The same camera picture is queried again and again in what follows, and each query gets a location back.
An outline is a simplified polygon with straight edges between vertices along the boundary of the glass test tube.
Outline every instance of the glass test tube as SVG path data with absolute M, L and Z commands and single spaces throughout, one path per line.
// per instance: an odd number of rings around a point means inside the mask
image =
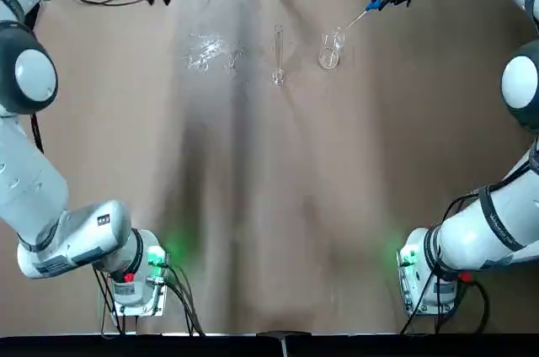
M 275 64 L 273 82 L 275 85 L 282 85 L 285 74 L 283 72 L 283 26 L 280 24 L 275 26 Z

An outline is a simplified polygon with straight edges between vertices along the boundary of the green light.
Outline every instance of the green light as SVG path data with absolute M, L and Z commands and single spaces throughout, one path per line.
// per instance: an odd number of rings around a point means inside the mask
M 418 252 L 417 245 L 404 246 L 403 250 L 401 251 L 404 263 L 414 264 L 417 261 L 416 259 L 417 252 Z
M 160 246 L 148 248 L 148 264 L 156 267 L 164 267 L 167 264 L 167 254 Z

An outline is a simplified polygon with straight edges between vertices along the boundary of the cable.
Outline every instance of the cable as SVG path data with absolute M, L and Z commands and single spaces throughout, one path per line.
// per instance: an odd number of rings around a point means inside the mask
M 481 297 L 483 298 L 483 315 L 481 316 L 481 321 L 479 322 L 478 328 L 474 331 L 475 334 L 480 334 L 483 333 L 487 327 L 488 319 L 490 318 L 490 300 L 485 287 L 483 287 L 483 285 L 478 281 L 471 281 L 467 283 L 467 285 L 470 287 L 477 287 Z
M 432 279 L 432 277 L 435 275 L 436 267 L 438 267 L 438 261 L 436 261 L 435 267 L 432 269 L 432 271 L 430 272 L 429 278 L 424 283 L 423 290 L 421 291 L 421 295 L 419 296 L 419 299 L 418 299 L 418 304 L 415 306 L 414 312 L 412 313 L 412 315 L 410 315 L 410 317 L 406 321 L 406 324 L 401 329 L 400 334 L 406 333 L 406 329 L 408 329 L 408 326 L 410 326 L 410 323 L 412 323 L 415 315 L 418 313 L 419 306 L 421 305 L 421 301 L 423 300 L 424 294 L 427 292 L 427 289 L 429 288 L 429 282 Z
M 197 332 L 199 332 L 199 333 L 202 332 L 201 325 L 200 325 L 200 320 L 199 320 L 199 317 L 198 317 L 198 315 L 196 313 L 196 310 L 195 310 L 195 300 L 193 298 L 193 290 L 191 289 L 191 284 L 189 282 L 189 279 L 187 278 L 187 275 L 185 274 L 184 270 L 181 267 L 179 267 L 179 271 L 183 275 L 183 277 L 185 279 L 185 283 L 187 284 L 187 289 L 186 289 L 185 286 L 182 284 L 182 282 L 179 280 L 178 274 L 176 273 L 174 268 L 170 267 L 169 265 L 166 266 L 166 267 L 167 267 L 167 269 L 172 271 L 172 273 L 174 275 L 174 278 L 176 279 L 176 282 L 178 283 L 178 287 L 180 289 L 180 292 L 187 295 L 187 300 L 189 302 L 189 308 L 190 308 L 190 312 L 191 312 L 191 318 L 192 318 L 192 321 L 193 321 L 193 326 L 197 329 Z
M 473 331 L 473 333 L 483 333 L 484 329 L 487 327 L 488 320 L 490 318 L 490 299 L 488 298 L 487 291 L 485 290 L 484 286 L 478 281 L 465 282 L 462 280 L 458 280 L 457 285 L 459 285 L 459 287 L 457 287 L 456 290 L 455 304 L 453 306 L 453 309 L 451 309 L 451 311 L 449 311 L 445 316 L 442 316 L 440 318 L 435 327 L 435 333 L 439 333 L 442 327 L 455 316 L 458 307 L 461 305 L 462 300 L 467 293 L 467 290 L 472 287 L 477 287 L 479 290 L 479 294 L 483 298 L 483 315 L 481 316 L 478 327 Z
M 186 319 L 186 323 L 187 323 L 187 328 L 189 330 L 189 334 L 192 334 L 192 333 L 190 333 L 190 329 L 189 329 L 189 321 L 190 321 L 190 323 L 192 323 L 193 326 L 195 327 L 195 330 L 197 331 L 197 333 L 200 336 L 205 336 L 205 334 L 202 331 L 200 325 L 197 324 L 197 322 L 195 321 L 195 319 L 193 317 L 193 312 L 189 309 L 189 305 L 185 301 L 185 298 L 184 298 L 183 294 L 174 285 L 170 284 L 169 282 L 165 282 L 165 285 L 178 297 L 178 299 L 180 300 L 180 302 L 182 303 L 182 305 L 184 307 L 185 319 Z
M 95 269 L 92 269 L 93 271 L 93 275 L 95 275 L 95 279 L 98 281 L 98 284 L 99 284 L 99 289 L 101 290 L 101 295 L 103 296 L 103 300 L 104 300 L 104 303 L 106 304 L 107 306 L 107 309 L 109 310 L 109 313 L 112 314 L 113 311 L 114 311 L 114 314 L 115 314 L 115 317 L 116 317 L 116 322 L 114 322 L 115 326 L 116 326 L 116 329 L 118 330 L 118 333 L 119 334 L 123 334 L 122 331 L 121 331 L 121 327 L 120 327 L 120 322 L 118 320 L 118 315 L 116 313 L 116 307 L 115 307 L 115 302 L 114 302 L 114 297 L 111 297 L 111 300 L 112 300 L 112 303 L 113 303 L 113 307 L 110 306 L 109 304 L 109 300 L 107 299 L 107 293 L 109 293 L 110 289 L 109 289 L 109 285 L 107 284 L 106 282 L 106 278 L 105 278 L 105 286 L 107 287 L 107 291 L 105 292 L 104 288 L 103 288 L 103 284 L 101 283 L 101 280 L 99 279 L 98 277 L 98 273 Z
M 120 324 L 120 321 L 118 319 L 118 312 L 116 311 L 115 297 L 112 294 L 112 291 L 110 290 L 109 282 L 107 281 L 107 278 L 105 277 L 105 275 L 104 275 L 104 273 L 102 271 L 100 271 L 99 274 L 101 275 L 101 278 L 103 279 L 105 289 L 107 290 L 107 294 L 109 294 L 109 296 L 110 296 L 110 301 L 112 302 L 112 311 L 115 314 L 116 322 L 118 324 Z M 120 334 L 125 334 L 125 328 L 124 328 L 123 331 L 120 331 Z
M 120 7 L 120 6 L 129 6 L 129 5 L 135 5 L 137 3 L 140 3 L 144 0 L 135 0 L 130 2 L 123 2 L 123 3 L 112 3 L 115 0 L 104 0 L 101 2 L 98 1 L 90 1 L 90 0 L 78 0 L 79 2 L 86 3 L 87 5 L 94 5 L 94 6 L 105 6 L 105 7 Z
M 43 151 L 43 141 L 41 140 L 40 124 L 37 121 L 37 115 L 35 115 L 35 113 L 30 116 L 30 124 L 32 125 L 32 134 L 34 135 L 34 142 L 37 149 L 39 149 L 41 153 L 45 153 Z

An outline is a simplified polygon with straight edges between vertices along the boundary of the black cable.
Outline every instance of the black cable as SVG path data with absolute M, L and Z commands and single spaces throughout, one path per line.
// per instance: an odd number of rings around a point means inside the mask
M 435 270 L 437 267 L 438 267 L 438 261 L 436 261 L 435 267 L 432 269 L 432 271 L 430 272 L 429 278 L 424 283 L 423 290 L 421 291 L 421 295 L 419 296 L 419 299 L 418 299 L 418 304 L 415 306 L 414 312 L 412 312 L 412 315 L 410 315 L 410 317 L 406 321 L 406 324 L 401 329 L 400 334 L 406 333 L 406 329 L 408 329 L 408 326 L 410 326 L 410 323 L 412 323 L 414 317 L 417 315 L 419 306 L 421 305 L 421 301 L 423 300 L 424 294 L 427 292 L 427 289 L 429 288 L 429 282 L 432 279 L 432 277 L 435 275 Z
M 462 280 L 458 280 L 457 285 L 458 287 L 456 291 L 455 304 L 453 306 L 453 309 L 451 309 L 451 311 L 445 314 L 445 316 L 441 317 L 441 319 L 438 321 L 438 324 L 436 325 L 435 333 L 439 333 L 442 327 L 455 316 L 456 311 L 458 310 L 458 307 L 462 304 L 462 300 L 464 299 L 468 289 L 472 287 L 477 287 L 479 290 L 479 294 L 483 298 L 483 315 L 481 316 L 478 327 L 473 331 L 473 333 L 483 333 L 484 329 L 487 327 L 488 320 L 490 318 L 490 299 L 488 298 L 488 293 L 486 289 L 478 281 L 464 282 Z
M 438 333 L 441 322 L 441 302 L 440 302 L 440 276 L 436 276 L 436 306 L 438 307 L 438 314 L 435 319 L 435 333 Z
M 106 340 L 111 340 L 113 337 L 108 337 L 108 336 L 105 336 L 105 334 L 104 334 L 104 314 L 106 313 L 106 310 L 105 310 L 106 306 L 107 306 L 107 304 L 103 302 L 103 311 L 101 313 L 101 330 L 100 330 L 100 333 L 101 333 L 102 338 L 104 338 Z
M 98 281 L 99 289 L 101 290 L 101 295 L 103 296 L 104 303 L 106 304 L 107 309 L 109 310 L 109 313 L 112 314 L 112 313 L 113 313 L 113 308 L 110 306 L 109 300 L 108 300 L 107 295 L 106 295 L 106 294 L 108 293 L 108 291 L 105 292 L 105 290 L 104 290 L 104 288 L 103 288 L 103 285 L 102 285 L 102 283 L 101 283 L 101 280 L 100 280 L 99 277 L 98 277 L 97 271 L 96 271 L 95 269 L 92 269 L 92 271 L 93 271 L 93 275 L 95 275 L 95 279 Z M 114 322 L 114 324 L 115 324 L 115 326 L 116 326 L 116 329 L 118 330 L 118 333 L 122 334 L 122 332 L 121 332 L 121 327 L 120 327 L 120 322 L 118 321 L 117 315 L 116 315 L 116 322 Z
M 37 115 L 35 113 L 30 116 L 30 124 L 32 125 L 32 134 L 34 135 L 35 146 L 41 151 L 41 153 L 45 153 L 43 151 L 43 141 L 41 140 L 40 124 L 37 121 Z
M 515 180 L 517 180 L 520 176 L 522 176 L 524 173 L 526 173 L 528 170 L 530 170 L 530 163 L 528 161 L 522 163 L 512 174 L 504 178 L 501 182 L 497 184 L 492 184 L 490 186 L 490 192 L 494 192 L 496 190 L 502 189 L 503 187 L 507 186 L 508 184 L 513 183 Z
M 481 316 L 481 321 L 479 322 L 478 328 L 475 329 L 475 334 L 483 333 L 487 327 L 488 319 L 490 318 L 490 300 L 488 298 L 487 291 L 485 287 L 478 281 L 470 281 L 467 283 L 470 287 L 477 287 L 481 297 L 483 298 L 483 315 Z
M 184 285 L 182 284 L 182 282 L 179 280 L 179 277 L 176 271 L 170 266 L 167 266 L 167 269 L 170 269 L 170 271 L 172 271 L 174 278 L 176 279 L 176 282 L 178 283 L 178 287 L 180 288 L 180 292 L 187 295 L 187 300 L 189 302 L 189 308 L 190 308 L 190 312 L 192 316 L 193 326 L 197 328 L 197 331 L 201 331 L 200 320 L 195 309 L 195 300 L 193 298 L 193 290 L 191 289 L 191 284 L 189 283 L 189 279 L 187 278 L 187 275 L 185 274 L 184 270 L 181 267 L 179 267 L 179 271 L 183 275 L 185 279 L 185 283 L 187 284 L 187 289 L 186 289 Z
M 111 313 L 114 313 L 114 315 L 115 315 L 116 327 L 119 329 L 120 334 L 125 334 L 125 332 L 120 329 L 120 319 L 118 318 L 118 312 L 116 311 L 115 297 L 113 296 L 112 291 L 110 290 L 109 282 L 107 281 L 107 278 L 105 277 L 105 275 L 104 275 L 104 273 L 102 271 L 100 271 L 99 274 L 101 275 L 101 278 L 103 279 L 104 287 L 106 289 L 107 294 L 110 297 L 110 302 L 112 303 L 112 312 Z
M 443 314 L 440 317 L 440 320 L 437 322 L 435 326 L 435 333 L 439 333 L 442 327 L 448 323 L 456 314 L 456 311 L 458 310 L 459 306 L 462 303 L 462 300 L 464 299 L 464 296 L 467 293 L 468 286 L 463 283 L 463 281 L 458 280 L 456 282 L 457 288 L 456 288 L 456 296 L 455 301 L 453 303 L 453 308 L 446 314 Z
M 120 7 L 120 6 L 130 6 L 135 5 L 137 3 L 140 3 L 144 0 L 135 0 L 135 1 L 129 1 L 129 2 L 123 2 L 123 3 L 112 3 L 114 0 L 104 0 L 104 1 L 90 1 L 90 0 L 78 0 L 79 2 L 86 3 L 87 5 L 94 5 L 94 6 L 105 6 L 105 7 Z
M 189 305 L 185 301 L 185 298 L 184 298 L 183 294 L 174 285 L 170 284 L 169 282 L 165 282 L 165 285 L 178 297 L 178 299 L 182 303 L 182 305 L 184 307 L 185 315 L 186 315 L 186 320 L 187 320 L 186 323 L 187 323 L 188 330 L 189 330 L 189 321 L 190 321 L 195 326 L 195 330 L 198 332 L 198 334 L 200 336 L 205 336 L 205 334 L 202 331 L 201 327 L 196 324 L 196 322 L 195 322 L 195 320 L 193 318 L 193 314 L 192 314 L 191 310 L 189 309 Z

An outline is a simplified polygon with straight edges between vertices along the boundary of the wires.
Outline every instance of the wires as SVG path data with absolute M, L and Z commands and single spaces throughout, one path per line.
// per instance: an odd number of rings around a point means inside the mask
M 484 286 L 478 281 L 463 281 L 459 279 L 457 281 L 457 285 L 458 287 L 456 290 L 455 304 L 453 306 L 453 309 L 451 309 L 447 314 L 445 314 L 445 316 L 439 317 L 438 322 L 435 326 L 435 333 L 439 333 L 442 327 L 455 316 L 456 311 L 461 305 L 462 300 L 464 299 L 464 296 L 466 295 L 468 289 L 473 287 L 476 287 L 478 289 L 479 294 L 483 298 L 483 315 L 481 316 L 478 327 L 473 331 L 473 333 L 483 333 L 485 328 L 487 327 L 487 323 L 490 318 L 490 299 L 488 298 L 487 291 L 485 290 Z
M 144 0 L 135 0 L 135 1 L 129 1 L 129 2 L 122 2 L 122 3 L 113 3 L 115 0 L 104 0 L 104 1 L 90 1 L 90 0 L 77 0 L 81 3 L 86 3 L 87 5 L 94 5 L 94 6 L 105 6 L 105 7 L 120 7 L 120 6 L 130 6 L 135 5 L 137 3 L 140 3 Z
M 37 115 L 35 113 L 30 116 L 30 124 L 32 125 L 32 134 L 34 135 L 34 142 L 37 149 L 39 149 L 41 153 L 45 153 L 43 151 L 43 141 L 41 140 L 40 125 L 37 121 Z
M 438 250 L 438 258 L 440 257 L 440 253 L 441 253 L 441 249 Z M 436 259 L 435 267 L 430 272 L 429 278 L 424 283 L 423 290 L 421 291 L 421 295 L 419 296 L 418 303 L 415 306 L 414 312 L 412 312 L 412 315 L 410 315 L 410 317 L 406 321 L 406 324 L 401 329 L 400 334 L 405 334 L 406 333 L 406 329 L 408 329 L 408 326 L 410 326 L 410 323 L 412 323 L 413 319 L 417 315 L 418 310 L 419 310 L 419 306 L 421 305 L 421 301 L 423 300 L 423 297 L 424 297 L 425 293 L 427 292 L 427 289 L 429 288 L 429 282 L 432 280 L 432 277 L 435 275 L 436 267 L 438 267 L 438 259 Z
M 103 300 L 104 300 L 104 306 L 107 306 L 107 309 L 110 314 L 114 313 L 115 315 L 114 324 L 116 326 L 116 329 L 118 330 L 118 333 L 125 334 L 125 331 L 122 330 L 122 328 L 120 327 L 120 320 L 118 319 L 118 312 L 116 311 L 115 298 L 112 295 L 112 291 L 109 288 L 109 283 L 107 282 L 107 278 L 104 276 L 103 272 L 101 271 L 99 272 L 99 274 L 101 275 L 101 278 L 104 280 L 104 286 L 103 286 L 103 283 L 101 283 L 101 280 L 99 279 L 98 272 L 96 271 L 96 269 L 92 269 L 92 271 L 93 271 L 93 275 L 95 276 L 95 279 L 98 281 L 99 289 L 101 290 L 101 295 L 103 296 Z M 107 296 L 110 296 L 110 301 L 112 302 L 112 306 L 109 304 L 109 299 Z M 101 335 L 102 336 L 104 336 L 103 329 L 104 329 L 104 313 L 101 319 Z
M 178 274 L 176 273 L 174 268 L 169 265 L 167 265 L 166 267 L 172 272 L 176 281 L 176 285 L 170 283 L 169 281 L 166 281 L 165 285 L 178 297 L 184 307 L 185 323 L 187 325 L 189 335 L 192 336 L 193 332 L 196 331 L 200 336 L 205 336 L 204 331 L 202 330 L 202 327 L 200 325 L 199 318 L 196 314 L 193 291 L 191 289 L 191 284 L 189 282 L 189 279 L 187 278 L 187 275 L 181 268 L 179 268 L 179 271 L 185 280 L 186 285 L 184 285 L 179 279 Z

